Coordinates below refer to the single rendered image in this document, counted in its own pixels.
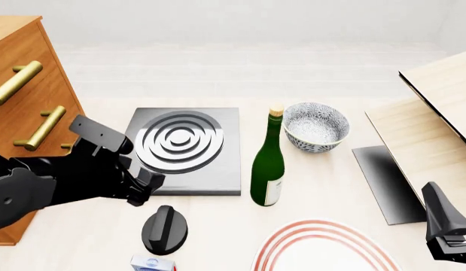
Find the white and blue printed box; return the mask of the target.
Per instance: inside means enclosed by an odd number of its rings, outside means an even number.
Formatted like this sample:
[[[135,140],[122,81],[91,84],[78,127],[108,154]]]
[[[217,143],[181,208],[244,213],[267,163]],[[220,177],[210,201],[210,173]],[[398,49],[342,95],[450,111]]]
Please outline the white and blue printed box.
[[[175,261],[134,255],[130,261],[134,271],[178,271]]]

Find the pale wooden box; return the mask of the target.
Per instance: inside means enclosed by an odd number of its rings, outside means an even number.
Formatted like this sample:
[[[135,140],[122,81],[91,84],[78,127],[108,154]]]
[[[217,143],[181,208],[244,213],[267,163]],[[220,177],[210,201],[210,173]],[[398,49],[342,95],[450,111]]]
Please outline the pale wooden box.
[[[416,97],[365,114],[416,195],[436,182],[466,216],[466,51],[398,74]]]

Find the small flat plate on stalk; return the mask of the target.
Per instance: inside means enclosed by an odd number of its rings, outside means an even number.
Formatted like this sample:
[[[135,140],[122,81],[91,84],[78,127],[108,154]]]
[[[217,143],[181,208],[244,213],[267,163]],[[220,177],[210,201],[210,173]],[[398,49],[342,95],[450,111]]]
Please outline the small flat plate on stalk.
[[[121,155],[133,151],[132,141],[123,133],[102,125],[88,117],[78,114],[69,126],[69,130],[96,146],[103,147]]]

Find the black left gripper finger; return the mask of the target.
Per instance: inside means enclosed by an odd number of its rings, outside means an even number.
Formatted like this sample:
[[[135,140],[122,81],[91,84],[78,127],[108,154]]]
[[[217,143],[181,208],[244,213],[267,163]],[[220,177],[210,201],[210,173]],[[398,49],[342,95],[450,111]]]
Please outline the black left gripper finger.
[[[155,191],[163,186],[165,177],[166,176],[162,173],[140,168],[136,180],[144,189],[145,193],[148,193],[148,196],[151,196]]]
[[[131,189],[126,195],[126,201],[135,207],[144,205],[151,196],[151,189],[136,190]]]

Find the round black stove knob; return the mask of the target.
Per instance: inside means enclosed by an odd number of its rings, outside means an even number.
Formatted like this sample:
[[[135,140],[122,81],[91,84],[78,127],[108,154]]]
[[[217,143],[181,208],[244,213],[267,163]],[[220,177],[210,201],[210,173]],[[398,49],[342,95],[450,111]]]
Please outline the round black stove knob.
[[[185,217],[173,207],[163,205],[150,216],[142,228],[142,242],[155,255],[176,252],[186,241],[188,226]]]

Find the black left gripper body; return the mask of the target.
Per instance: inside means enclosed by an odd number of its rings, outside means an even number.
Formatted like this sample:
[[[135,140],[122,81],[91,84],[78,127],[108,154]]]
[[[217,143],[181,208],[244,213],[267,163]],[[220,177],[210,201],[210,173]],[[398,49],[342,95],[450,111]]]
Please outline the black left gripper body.
[[[129,172],[132,159],[118,154],[106,154],[104,170],[103,198],[115,198],[126,200],[126,195],[131,189],[139,190],[138,182]]]

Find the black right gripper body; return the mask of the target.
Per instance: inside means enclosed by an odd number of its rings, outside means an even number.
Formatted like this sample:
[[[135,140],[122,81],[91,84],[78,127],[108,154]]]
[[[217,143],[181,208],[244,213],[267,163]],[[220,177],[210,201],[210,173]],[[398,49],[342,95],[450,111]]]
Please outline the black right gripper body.
[[[427,246],[433,259],[466,264],[465,235],[464,230],[460,232],[455,230],[428,236]]]

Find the blue patterned bowl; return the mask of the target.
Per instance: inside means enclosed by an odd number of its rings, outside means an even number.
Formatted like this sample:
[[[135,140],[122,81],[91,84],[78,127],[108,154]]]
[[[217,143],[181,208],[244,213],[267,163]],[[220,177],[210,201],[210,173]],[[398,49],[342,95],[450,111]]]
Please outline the blue patterned bowl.
[[[282,127],[291,144],[308,153],[331,151],[350,132],[350,123],[341,112],[317,102],[290,105],[283,114]]]

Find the wooden cabinet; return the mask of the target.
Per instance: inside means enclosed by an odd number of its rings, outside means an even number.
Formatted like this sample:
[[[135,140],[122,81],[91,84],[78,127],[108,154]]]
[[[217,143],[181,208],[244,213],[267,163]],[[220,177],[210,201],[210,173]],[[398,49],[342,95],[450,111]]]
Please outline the wooden cabinet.
[[[71,150],[61,144],[74,144],[78,135],[69,126],[84,111],[59,62],[40,17],[0,16],[0,85],[12,78],[12,67],[37,60],[43,69],[5,104],[0,105],[0,155],[10,157],[61,157]],[[14,140],[29,139],[51,111],[58,105],[66,113],[36,151],[14,146]],[[16,245],[22,238],[35,212],[0,229],[0,245]]]

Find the flat black stove plate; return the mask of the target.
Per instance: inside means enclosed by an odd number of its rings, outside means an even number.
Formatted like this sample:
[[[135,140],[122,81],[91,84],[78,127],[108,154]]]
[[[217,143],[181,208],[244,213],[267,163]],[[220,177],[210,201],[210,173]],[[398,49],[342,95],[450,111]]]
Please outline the flat black stove plate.
[[[137,108],[129,170],[164,174],[155,196],[240,196],[238,108]]]

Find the green wine bottle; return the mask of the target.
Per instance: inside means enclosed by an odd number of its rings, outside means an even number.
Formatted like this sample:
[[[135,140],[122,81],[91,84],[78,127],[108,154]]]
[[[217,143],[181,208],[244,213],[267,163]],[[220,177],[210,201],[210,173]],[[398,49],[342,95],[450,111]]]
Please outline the green wine bottle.
[[[259,206],[267,207],[278,202],[285,162],[279,139],[284,107],[271,105],[267,119],[267,132],[251,168],[250,196]]]

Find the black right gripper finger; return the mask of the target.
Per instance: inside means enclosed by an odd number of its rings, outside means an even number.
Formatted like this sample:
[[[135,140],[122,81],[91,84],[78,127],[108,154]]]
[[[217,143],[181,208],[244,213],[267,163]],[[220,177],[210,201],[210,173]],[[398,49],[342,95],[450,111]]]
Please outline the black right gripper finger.
[[[466,217],[448,200],[435,182],[428,182],[422,188],[427,232],[426,241],[442,237],[448,242],[466,241]]]

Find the white plate with red rings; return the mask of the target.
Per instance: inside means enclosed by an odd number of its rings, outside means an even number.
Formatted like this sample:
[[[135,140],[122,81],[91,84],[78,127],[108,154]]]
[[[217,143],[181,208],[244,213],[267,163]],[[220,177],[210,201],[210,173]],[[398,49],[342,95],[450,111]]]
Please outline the white plate with red rings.
[[[336,221],[294,221],[259,247],[251,271],[402,271],[362,232]]]

